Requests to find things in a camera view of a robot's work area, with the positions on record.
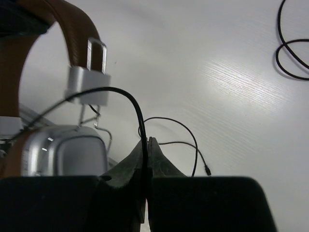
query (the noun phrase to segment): black cable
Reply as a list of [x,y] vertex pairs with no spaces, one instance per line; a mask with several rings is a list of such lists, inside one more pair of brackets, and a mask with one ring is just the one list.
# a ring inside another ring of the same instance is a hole
[[[193,138],[193,140],[194,140],[195,146],[192,145],[192,144],[190,144],[190,143],[182,142],[182,141],[174,141],[174,142],[158,143],[158,144],[159,144],[159,145],[186,144],[186,145],[189,145],[189,146],[195,148],[195,150],[196,150],[196,155],[195,155],[194,167],[193,167],[193,171],[192,171],[192,177],[195,175],[195,172],[196,172],[196,169],[197,169],[197,157],[198,157],[198,154],[199,154],[200,157],[202,158],[202,161],[203,161],[203,163],[204,163],[204,168],[205,168],[206,174],[207,174],[207,175],[211,175],[211,171],[210,171],[208,165],[206,164],[206,161],[205,161],[205,159],[204,159],[202,153],[200,152],[200,150],[199,150],[198,147],[197,147],[197,140],[195,139],[195,136],[193,135],[193,133],[190,131],[190,129],[189,129],[187,126],[185,126],[183,123],[181,123],[181,122],[179,122],[179,121],[177,121],[177,120],[175,120],[175,119],[169,118],[169,117],[150,117],[150,118],[146,119],[146,120],[144,121],[144,123],[147,122],[147,121],[149,121],[149,120],[151,120],[151,119],[164,119],[164,120],[173,121],[173,122],[176,122],[176,123],[182,125],[184,128],[186,128],[187,131],[189,131],[189,133],[191,134],[191,136],[192,136],[192,138]],[[139,134],[139,136],[141,137],[140,128],[138,128],[138,134]]]
[[306,64],[301,58],[299,58],[295,52],[289,47],[288,44],[293,44],[293,43],[299,43],[299,42],[309,42],[309,39],[298,39],[298,40],[291,40],[291,41],[288,41],[286,42],[283,35],[282,35],[282,30],[281,30],[281,14],[282,14],[282,9],[283,9],[283,6],[285,4],[285,1],[286,0],[283,0],[281,5],[280,5],[280,8],[279,8],[279,11],[278,11],[278,17],[277,17],[277,26],[278,26],[278,34],[279,34],[279,37],[280,37],[280,40],[282,42],[282,44],[278,47],[278,49],[276,50],[276,55],[275,55],[275,58],[276,58],[276,63],[278,65],[278,67],[284,72],[286,73],[287,75],[291,76],[291,77],[294,77],[296,79],[299,79],[299,80],[304,80],[304,81],[309,81],[309,77],[301,77],[301,76],[297,76],[293,73],[290,73],[289,71],[287,71],[281,64],[280,60],[279,60],[279,53],[281,51],[281,49],[283,47],[286,48],[286,50],[291,54],[291,56],[301,65],[303,66],[305,69],[308,69],[309,70],[309,65]]
[[92,106],[92,105],[89,105],[90,109],[96,113],[97,116],[100,116],[101,114]]
[[58,108],[60,105],[64,104],[65,102],[69,102],[73,98],[80,97],[80,96],[85,95],[85,94],[94,93],[94,92],[101,92],[101,91],[111,91],[111,92],[119,93],[119,94],[127,97],[132,102],[132,104],[135,108],[136,114],[137,114],[138,121],[139,121],[139,128],[141,128],[140,131],[141,131],[141,146],[142,146],[142,151],[143,151],[143,162],[144,162],[144,166],[147,166],[147,160],[148,160],[147,136],[146,136],[145,124],[144,124],[144,119],[143,119],[143,115],[142,115],[140,106],[131,94],[129,94],[128,92],[126,92],[126,91],[124,91],[120,88],[115,88],[115,87],[98,87],[98,88],[85,90],[83,92],[73,94],[73,95],[67,97],[66,99],[63,99],[63,100],[57,102],[56,104],[54,104],[53,106],[51,106],[47,110],[43,111],[43,113],[38,115],[35,119],[33,119],[26,127],[24,127],[24,129],[22,131],[20,131],[18,134],[14,135],[11,139],[9,139],[7,141],[7,143],[9,143],[13,140],[16,140],[19,136],[21,136],[23,133],[28,131],[36,122],[40,121],[44,116],[46,116],[48,113],[55,110],[56,108]]

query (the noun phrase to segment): white wood grain surface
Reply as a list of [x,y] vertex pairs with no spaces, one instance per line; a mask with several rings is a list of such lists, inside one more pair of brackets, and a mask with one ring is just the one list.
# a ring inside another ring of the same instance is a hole
[[[95,22],[108,46],[112,86],[136,97],[145,117],[169,116],[192,129],[214,175],[245,175],[264,188],[278,229],[309,228],[309,83],[281,75],[273,56],[281,0],[71,0]],[[287,40],[309,38],[309,2],[287,0]],[[309,61],[309,46],[291,46]],[[283,52],[283,64],[301,71]],[[65,89],[68,59],[58,25],[39,39],[26,63],[20,101],[40,112]],[[79,106],[47,118],[74,124]],[[138,142],[132,105],[110,94],[101,126],[113,132],[116,161]],[[159,141],[192,141],[171,122],[147,123]],[[194,150],[162,147],[189,175]],[[199,160],[198,175],[205,175]]]

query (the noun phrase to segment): ear cup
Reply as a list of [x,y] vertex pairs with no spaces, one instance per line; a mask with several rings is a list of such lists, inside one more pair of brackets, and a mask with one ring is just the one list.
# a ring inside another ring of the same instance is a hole
[[15,141],[7,156],[0,162],[0,178],[20,176],[25,143],[32,134],[38,131],[39,129],[27,131]]

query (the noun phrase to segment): silver ear cup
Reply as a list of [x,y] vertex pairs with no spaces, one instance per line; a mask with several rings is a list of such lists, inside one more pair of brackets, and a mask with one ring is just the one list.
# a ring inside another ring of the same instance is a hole
[[23,148],[23,176],[101,175],[107,170],[106,147],[93,128],[43,128]]

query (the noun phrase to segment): brown leather headband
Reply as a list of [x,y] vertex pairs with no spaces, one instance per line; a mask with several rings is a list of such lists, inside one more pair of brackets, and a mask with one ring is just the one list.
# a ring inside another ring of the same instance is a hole
[[[89,37],[100,39],[89,16],[64,0],[17,0],[17,4],[63,31],[71,66],[86,67]],[[21,73],[34,42],[39,36],[0,41],[0,116],[19,116],[18,92]],[[92,69],[101,71],[102,51],[94,44]]]

